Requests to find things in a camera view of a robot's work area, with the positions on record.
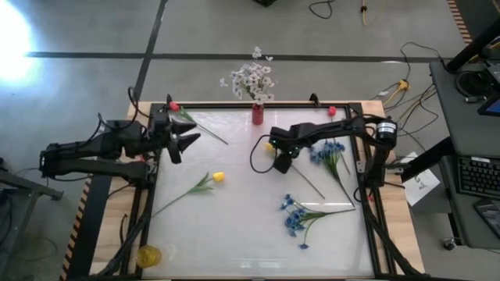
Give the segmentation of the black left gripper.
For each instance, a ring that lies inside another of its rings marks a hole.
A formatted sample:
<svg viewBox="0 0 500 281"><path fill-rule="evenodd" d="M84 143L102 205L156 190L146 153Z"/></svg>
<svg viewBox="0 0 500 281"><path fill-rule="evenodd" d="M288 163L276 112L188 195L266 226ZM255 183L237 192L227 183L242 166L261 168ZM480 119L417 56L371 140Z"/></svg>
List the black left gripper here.
<svg viewBox="0 0 500 281"><path fill-rule="evenodd" d="M184 152L198 138L200 133L181 135L196 127L193 122L180 122L171 119L168 112L157 112L152 115L150 126L150 141L152 149L158 151L166 149L173 164L181 163L180 153Z"/></svg>

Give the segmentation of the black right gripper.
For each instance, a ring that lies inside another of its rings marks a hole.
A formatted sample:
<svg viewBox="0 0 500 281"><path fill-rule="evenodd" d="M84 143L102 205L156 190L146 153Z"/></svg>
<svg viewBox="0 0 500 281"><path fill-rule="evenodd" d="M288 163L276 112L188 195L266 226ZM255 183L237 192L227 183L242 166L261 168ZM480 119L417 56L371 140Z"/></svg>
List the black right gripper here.
<svg viewBox="0 0 500 281"><path fill-rule="evenodd" d="M306 133L304 125L293 125L288 130L276 126L271 128L269 143L288 154L279 154L274 160L273 167L278 172L286 174L291 167L292 157L297 157L303 148L309 148L309 140L303 138Z"/></svg>

